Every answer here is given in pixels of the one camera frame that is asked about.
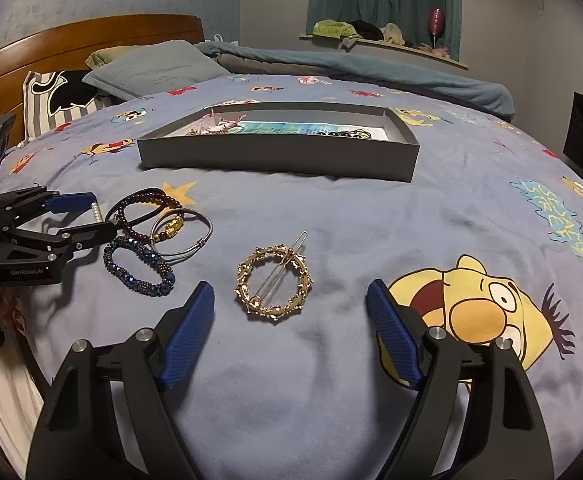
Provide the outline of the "left hand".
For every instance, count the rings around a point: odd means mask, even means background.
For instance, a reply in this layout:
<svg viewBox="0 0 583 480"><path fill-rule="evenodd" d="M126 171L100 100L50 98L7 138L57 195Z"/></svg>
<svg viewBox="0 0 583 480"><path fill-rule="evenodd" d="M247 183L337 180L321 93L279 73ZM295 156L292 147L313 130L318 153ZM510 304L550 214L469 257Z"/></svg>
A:
<svg viewBox="0 0 583 480"><path fill-rule="evenodd" d="M0 321L4 326L13 326L25 333L25 320L20 310L20 297L16 288L0 289Z"/></svg>

